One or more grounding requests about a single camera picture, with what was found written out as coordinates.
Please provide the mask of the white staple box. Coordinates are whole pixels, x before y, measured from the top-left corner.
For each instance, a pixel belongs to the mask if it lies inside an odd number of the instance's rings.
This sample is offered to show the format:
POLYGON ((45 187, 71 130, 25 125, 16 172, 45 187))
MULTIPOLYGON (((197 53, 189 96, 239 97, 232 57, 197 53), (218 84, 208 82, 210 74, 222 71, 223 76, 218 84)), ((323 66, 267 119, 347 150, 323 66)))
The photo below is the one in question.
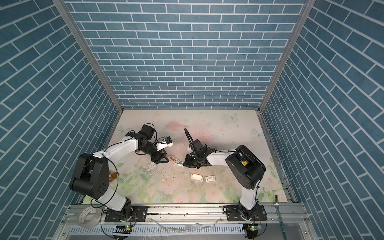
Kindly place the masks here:
POLYGON ((214 175, 205 176, 205 182, 206 183, 215 182, 215 181, 216 181, 216 177, 214 175))

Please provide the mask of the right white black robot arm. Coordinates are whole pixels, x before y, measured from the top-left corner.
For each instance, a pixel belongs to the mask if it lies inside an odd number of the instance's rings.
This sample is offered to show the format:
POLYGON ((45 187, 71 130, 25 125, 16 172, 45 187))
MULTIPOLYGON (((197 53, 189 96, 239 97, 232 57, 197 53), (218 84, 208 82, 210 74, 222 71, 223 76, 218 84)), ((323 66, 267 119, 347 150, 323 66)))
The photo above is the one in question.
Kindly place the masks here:
POLYGON ((190 153, 186 155, 183 166, 193 169, 209 166, 229 167, 242 186, 239 201, 240 215, 245 220, 255 217, 259 184, 266 172, 263 162, 244 145, 240 145, 234 150, 220 151, 209 148, 199 140, 194 140, 189 131, 184 130, 189 141, 188 150, 190 153))

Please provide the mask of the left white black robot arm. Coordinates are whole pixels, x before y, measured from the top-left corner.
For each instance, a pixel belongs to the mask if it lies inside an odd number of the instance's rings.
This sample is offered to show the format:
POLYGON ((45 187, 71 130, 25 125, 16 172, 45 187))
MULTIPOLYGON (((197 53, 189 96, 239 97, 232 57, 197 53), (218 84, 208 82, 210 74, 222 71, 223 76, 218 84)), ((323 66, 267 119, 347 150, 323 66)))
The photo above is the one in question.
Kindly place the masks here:
POLYGON ((169 162, 165 148, 171 147, 173 141, 165 136, 151 142, 156 133, 153 124, 144 124, 140 131, 129 131, 120 142, 104 150, 81 154, 69 183, 70 190, 91 197, 106 207, 110 215, 116 215, 121 222, 127 221, 132 216, 131 201, 109 186, 110 166, 116 170, 116 163, 132 152, 149 155, 155 164, 169 162))

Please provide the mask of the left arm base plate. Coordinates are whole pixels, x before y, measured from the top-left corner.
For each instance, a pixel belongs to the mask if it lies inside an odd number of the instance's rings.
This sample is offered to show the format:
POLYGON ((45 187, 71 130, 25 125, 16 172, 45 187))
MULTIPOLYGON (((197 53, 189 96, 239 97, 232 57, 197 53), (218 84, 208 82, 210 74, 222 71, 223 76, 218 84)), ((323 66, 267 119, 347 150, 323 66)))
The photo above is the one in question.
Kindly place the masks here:
POLYGON ((148 206, 125 206, 121 211, 106 209, 103 213, 106 214, 104 221, 106 223, 120 222, 144 222, 148 213, 148 206))

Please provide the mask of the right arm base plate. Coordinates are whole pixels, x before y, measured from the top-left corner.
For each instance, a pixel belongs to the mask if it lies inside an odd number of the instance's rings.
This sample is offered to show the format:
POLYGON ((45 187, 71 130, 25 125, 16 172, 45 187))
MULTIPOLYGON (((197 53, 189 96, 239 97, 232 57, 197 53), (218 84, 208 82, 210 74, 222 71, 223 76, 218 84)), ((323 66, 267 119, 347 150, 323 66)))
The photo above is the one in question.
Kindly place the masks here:
POLYGON ((238 221, 266 221, 268 219, 264 206, 256 204, 251 210, 246 209, 240 203, 237 205, 223 206, 223 211, 229 222, 238 221))

